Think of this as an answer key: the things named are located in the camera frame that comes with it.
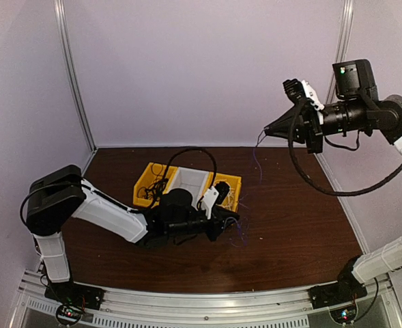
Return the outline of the yellow bin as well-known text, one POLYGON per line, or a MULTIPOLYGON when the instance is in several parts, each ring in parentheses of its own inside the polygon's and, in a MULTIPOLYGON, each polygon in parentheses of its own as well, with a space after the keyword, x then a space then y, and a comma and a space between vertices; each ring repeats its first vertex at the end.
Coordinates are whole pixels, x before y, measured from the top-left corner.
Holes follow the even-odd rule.
POLYGON ((132 202, 135 206, 147 208, 151 204, 166 167, 165 164, 152 162, 147 165, 133 188, 132 202))
POLYGON ((227 210, 237 212, 240 192, 242 188, 242 177, 217 173, 214 179, 214 186, 216 187, 216 185, 220 182, 226 182, 229 186, 229 192, 223 198, 223 201, 220 204, 220 206, 226 208, 227 210))

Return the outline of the white bin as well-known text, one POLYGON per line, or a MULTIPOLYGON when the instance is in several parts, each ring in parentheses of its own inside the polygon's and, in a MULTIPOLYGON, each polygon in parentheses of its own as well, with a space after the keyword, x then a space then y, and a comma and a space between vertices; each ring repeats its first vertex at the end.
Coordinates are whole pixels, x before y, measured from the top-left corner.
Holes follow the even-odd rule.
POLYGON ((169 185, 169 191, 177 188, 187 190, 192 196, 192 206, 195 207, 203 195, 209 174, 203 170, 178 167, 169 185))

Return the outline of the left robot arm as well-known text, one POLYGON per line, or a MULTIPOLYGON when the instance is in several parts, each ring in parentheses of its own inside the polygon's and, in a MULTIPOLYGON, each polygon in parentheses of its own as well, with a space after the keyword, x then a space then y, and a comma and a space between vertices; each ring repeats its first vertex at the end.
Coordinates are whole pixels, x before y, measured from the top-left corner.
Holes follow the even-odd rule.
POLYGON ((68 219, 82 219, 147 249, 199 234, 214 242, 240 219, 222 207, 224 192, 220 182, 194 202, 189 190, 178 187, 162 194, 159 202, 134 209, 94 187, 78 166, 67 165, 31 184, 19 217, 36 242, 48 285, 65 303, 74 303, 81 290, 73 283, 61 233, 68 219))

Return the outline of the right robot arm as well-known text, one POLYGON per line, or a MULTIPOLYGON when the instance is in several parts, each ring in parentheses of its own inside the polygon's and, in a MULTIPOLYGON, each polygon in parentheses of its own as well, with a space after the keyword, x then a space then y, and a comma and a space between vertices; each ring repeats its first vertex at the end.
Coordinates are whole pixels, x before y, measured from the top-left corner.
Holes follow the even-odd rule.
POLYGON ((289 108, 263 129, 287 142, 305 183, 343 203, 360 243, 335 282, 310 288, 311 299, 322 303, 362 298, 367 284, 402 269, 402 96, 378 89, 367 59, 332 70, 332 102, 308 81, 287 79, 289 108))

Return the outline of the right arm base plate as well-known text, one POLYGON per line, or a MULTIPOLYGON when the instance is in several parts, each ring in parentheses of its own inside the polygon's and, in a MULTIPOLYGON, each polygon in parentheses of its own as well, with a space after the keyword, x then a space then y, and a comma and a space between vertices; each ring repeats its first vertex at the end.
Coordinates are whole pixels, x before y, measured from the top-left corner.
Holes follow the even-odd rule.
POLYGON ((367 296, 367 289, 359 285, 350 288, 339 282, 317 285, 308 290, 311 304, 314 310, 325 307, 332 307, 342 303, 350 303, 355 299, 367 296))

